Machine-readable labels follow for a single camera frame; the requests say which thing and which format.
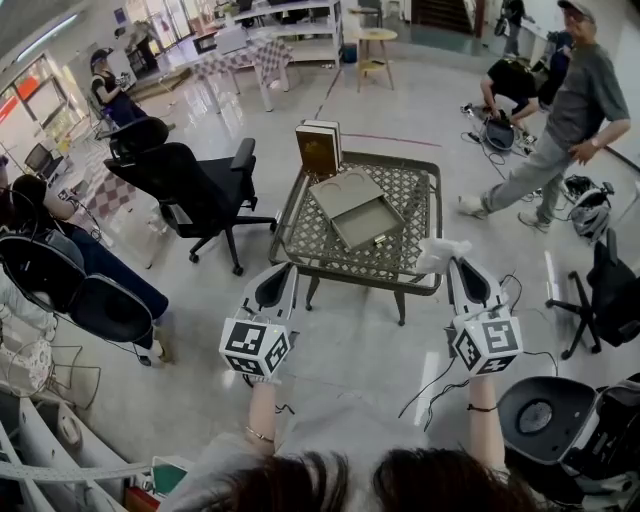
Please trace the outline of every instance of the staircase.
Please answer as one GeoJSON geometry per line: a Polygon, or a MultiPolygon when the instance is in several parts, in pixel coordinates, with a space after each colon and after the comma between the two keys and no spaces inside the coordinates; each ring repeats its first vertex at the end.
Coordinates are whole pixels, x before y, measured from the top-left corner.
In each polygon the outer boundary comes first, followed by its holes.
{"type": "Polygon", "coordinates": [[[413,0],[412,5],[414,23],[473,34],[464,0],[413,0]]]}

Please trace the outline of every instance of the table leg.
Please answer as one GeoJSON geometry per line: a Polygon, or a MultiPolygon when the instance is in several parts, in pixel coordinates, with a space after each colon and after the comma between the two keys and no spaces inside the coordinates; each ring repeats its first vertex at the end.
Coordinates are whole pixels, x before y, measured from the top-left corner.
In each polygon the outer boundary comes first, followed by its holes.
{"type": "Polygon", "coordinates": [[[233,71],[229,71],[229,74],[231,75],[231,81],[233,82],[233,89],[235,90],[236,94],[240,94],[240,88],[238,87],[238,82],[236,81],[236,74],[233,71]]]}
{"type": "Polygon", "coordinates": [[[360,70],[360,66],[361,63],[363,61],[363,55],[361,53],[362,50],[362,43],[360,42],[360,39],[358,39],[358,48],[356,49],[358,52],[358,56],[357,56],[357,63],[356,63],[356,70],[358,72],[358,92],[360,92],[360,83],[362,82],[362,71],[360,70]]]}
{"type": "Polygon", "coordinates": [[[313,309],[313,306],[311,306],[311,300],[313,299],[313,296],[316,294],[316,290],[318,289],[319,284],[320,284],[319,277],[314,276],[311,278],[311,283],[309,284],[309,289],[307,290],[307,306],[306,306],[307,311],[311,311],[313,309]]]}
{"type": "Polygon", "coordinates": [[[391,84],[391,90],[393,88],[393,78],[391,77],[391,68],[389,67],[389,59],[387,59],[387,49],[384,47],[384,41],[380,41],[380,47],[382,48],[382,57],[384,58],[384,65],[387,68],[387,74],[389,75],[389,83],[391,84]]]}
{"type": "Polygon", "coordinates": [[[282,89],[284,92],[289,91],[289,77],[287,76],[287,63],[284,59],[280,59],[280,64],[278,64],[280,68],[280,83],[282,83],[282,89]]]}
{"type": "Polygon", "coordinates": [[[262,83],[262,66],[256,65],[253,67],[256,72],[256,78],[258,79],[258,85],[260,86],[260,94],[262,95],[262,101],[264,103],[264,109],[267,112],[273,111],[273,105],[271,105],[271,97],[269,96],[269,88],[267,84],[262,83]]]}
{"type": "Polygon", "coordinates": [[[393,295],[396,298],[396,304],[398,305],[398,312],[400,313],[400,321],[398,325],[402,327],[404,325],[404,320],[406,318],[406,309],[404,303],[404,293],[402,292],[393,292],[393,295]]]}
{"type": "Polygon", "coordinates": [[[209,98],[211,98],[211,103],[213,103],[213,107],[216,109],[216,114],[219,114],[220,104],[218,103],[218,99],[216,98],[216,93],[213,92],[213,87],[211,87],[211,84],[209,83],[209,78],[207,76],[203,76],[200,79],[200,83],[204,85],[204,88],[207,91],[209,98]]]}

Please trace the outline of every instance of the cap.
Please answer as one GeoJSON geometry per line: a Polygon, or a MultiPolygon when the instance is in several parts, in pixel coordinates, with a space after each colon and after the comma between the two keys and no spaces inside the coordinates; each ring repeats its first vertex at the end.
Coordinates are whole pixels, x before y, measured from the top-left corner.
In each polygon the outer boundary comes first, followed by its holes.
{"type": "Polygon", "coordinates": [[[586,19],[588,19],[594,25],[596,24],[596,17],[591,12],[591,9],[585,7],[584,5],[578,2],[569,2],[568,0],[560,0],[558,2],[558,7],[561,9],[575,9],[579,13],[581,13],[586,19]]]}
{"type": "Polygon", "coordinates": [[[111,53],[110,49],[105,50],[104,48],[93,52],[93,55],[91,56],[91,61],[90,61],[91,69],[93,69],[93,66],[95,66],[96,63],[98,63],[99,61],[106,59],[110,53],[111,53]]]}

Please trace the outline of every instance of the wooden stool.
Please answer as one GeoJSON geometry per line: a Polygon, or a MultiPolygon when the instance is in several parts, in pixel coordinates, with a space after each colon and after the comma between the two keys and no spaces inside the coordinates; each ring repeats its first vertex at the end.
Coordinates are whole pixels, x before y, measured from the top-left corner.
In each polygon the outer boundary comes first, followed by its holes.
{"type": "Polygon", "coordinates": [[[389,75],[389,83],[391,84],[391,90],[393,87],[393,77],[391,76],[391,68],[389,67],[389,59],[387,59],[387,50],[384,47],[385,41],[392,41],[398,37],[398,34],[393,30],[386,28],[362,28],[358,33],[358,92],[360,92],[360,83],[362,77],[367,76],[369,71],[380,71],[382,69],[387,70],[389,75]],[[382,59],[384,62],[373,60],[369,58],[369,42],[379,41],[380,48],[382,49],[382,59]]]}

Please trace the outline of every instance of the hand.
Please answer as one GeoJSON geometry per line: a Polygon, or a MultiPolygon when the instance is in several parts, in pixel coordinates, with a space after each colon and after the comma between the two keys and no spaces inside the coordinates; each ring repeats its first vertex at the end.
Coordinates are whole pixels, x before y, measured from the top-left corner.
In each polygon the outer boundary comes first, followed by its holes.
{"type": "Polygon", "coordinates": [[[577,161],[580,165],[586,165],[594,155],[600,150],[591,140],[586,140],[582,144],[573,146],[569,153],[573,157],[574,161],[577,161]]]}
{"type": "Polygon", "coordinates": [[[522,124],[522,121],[520,119],[514,119],[513,117],[510,117],[509,122],[516,128],[524,131],[524,125],[522,124]]]}

